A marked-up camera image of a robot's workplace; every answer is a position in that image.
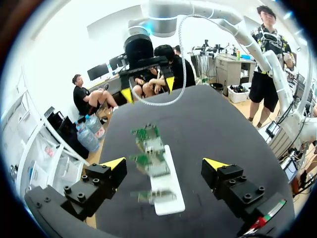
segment circuit board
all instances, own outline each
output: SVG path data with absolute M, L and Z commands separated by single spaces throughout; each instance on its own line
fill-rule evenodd
M 136 144 L 142 152 L 155 154 L 157 159 L 164 160 L 164 144 L 156 125 L 148 124 L 144 128 L 133 130 L 132 133 L 136 136 Z
M 138 194 L 138 201 L 149 202 L 150 204 L 170 202 L 176 199 L 175 193 L 170 190 L 142 191 Z
M 142 154 L 130 156 L 137 164 L 137 168 L 151 177 L 170 174 L 165 161 L 165 147 L 156 125 L 148 124 L 145 127 L 133 130 L 135 141 Z

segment man in patterned shirt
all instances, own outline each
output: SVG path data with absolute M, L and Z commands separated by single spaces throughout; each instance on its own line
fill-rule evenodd
M 285 38 L 279 35 L 277 30 L 273 27 L 276 22 L 276 15 L 267 6 L 259 6 L 257 10 L 263 24 L 253 30 L 251 35 L 259 44 L 263 53 L 273 50 L 280 61 L 282 68 L 284 68 L 285 64 L 287 67 L 292 68 L 295 60 L 291 53 L 291 48 L 287 44 Z M 264 99 L 264 108 L 262 110 L 261 119 L 257 125 L 257 127 L 260 128 L 269 117 L 270 113 L 274 112 L 278 102 L 278 96 L 271 71 L 262 72 L 260 67 L 258 65 L 256 66 L 252 79 L 250 99 L 251 106 L 249 121 L 251 122 L 259 109 L 260 102 Z

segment screw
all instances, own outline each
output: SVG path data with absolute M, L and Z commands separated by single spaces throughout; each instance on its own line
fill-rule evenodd
M 83 194 L 83 193 L 79 193 L 79 194 L 77 195 L 77 198 L 78 198 L 78 200 L 81 201 L 81 202 L 83 202 L 83 201 L 86 200 L 85 194 Z
M 64 192 L 67 193 L 67 194 L 70 194 L 71 193 L 70 186 L 64 186 Z
M 229 181 L 229 184 L 230 184 L 230 185 L 234 185 L 235 183 L 236 183 L 236 180 L 234 180 L 234 179 L 232 179 L 232 180 Z
M 258 192 L 264 193 L 264 191 L 265 191 L 265 187 L 260 186 L 260 187 L 258 188 Z
M 245 200 L 246 202 L 250 201 L 252 198 L 251 194 L 249 193 L 246 193 L 244 196 L 243 196 L 243 200 Z
M 81 179 L 82 179 L 83 181 L 88 181 L 88 180 L 89 180 L 89 178 L 88 178 L 87 175 L 82 175 L 82 176 L 81 176 Z
M 98 184 L 99 184 L 99 182 L 100 182 L 100 180 L 99 180 L 98 178 L 94 178 L 94 179 L 93 179 L 93 183 L 94 183 L 94 185 L 98 185 Z

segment white cabinet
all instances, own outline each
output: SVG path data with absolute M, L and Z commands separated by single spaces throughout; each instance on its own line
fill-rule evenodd
M 58 135 L 44 115 L 29 106 L 27 97 L 32 101 L 27 89 L 18 93 L 1 115 L 1 148 L 7 169 L 18 167 L 12 174 L 22 199 L 37 186 L 51 185 L 63 194 L 63 187 L 76 183 L 83 165 L 89 163 Z

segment man in black t-shirt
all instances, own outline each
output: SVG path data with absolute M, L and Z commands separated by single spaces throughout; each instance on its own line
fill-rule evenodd
M 133 87 L 133 91 L 136 92 L 139 97 L 141 97 L 143 95 L 143 86 L 145 83 L 148 83 L 151 79 L 156 79 L 158 76 L 158 72 L 155 68 L 150 68 L 150 69 L 145 69 L 143 70 L 140 75 L 137 75 L 134 77 L 134 81 L 137 83 L 137 85 L 135 85 Z
M 72 79 L 76 85 L 73 92 L 74 103 L 79 111 L 79 114 L 85 116 L 95 113 L 100 105 L 107 101 L 112 107 L 117 107 L 113 96 L 105 89 L 100 88 L 93 92 L 89 92 L 83 87 L 83 78 L 80 74 L 76 74 Z
M 183 82 L 184 82 L 182 58 L 180 56 L 175 55 L 175 52 L 170 45 L 162 45 L 162 46 L 156 47 L 154 50 L 154 55 L 165 56 L 167 58 L 170 69 L 174 74 L 173 90 L 182 88 Z M 193 69 L 187 60 L 185 60 L 185 66 L 186 66 L 186 87 L 196 85 Z M 161 87 L 165 85 L 166 85 L 165 80 L 164 80 L 164 77 L 162 76 L 159 79 L 151 79 L 148 83 L 144 84 L 143 91 L 145 92 L 147 96 L 153 96 L 155 94 L 158 94 L 159 91 L 161 90 Z

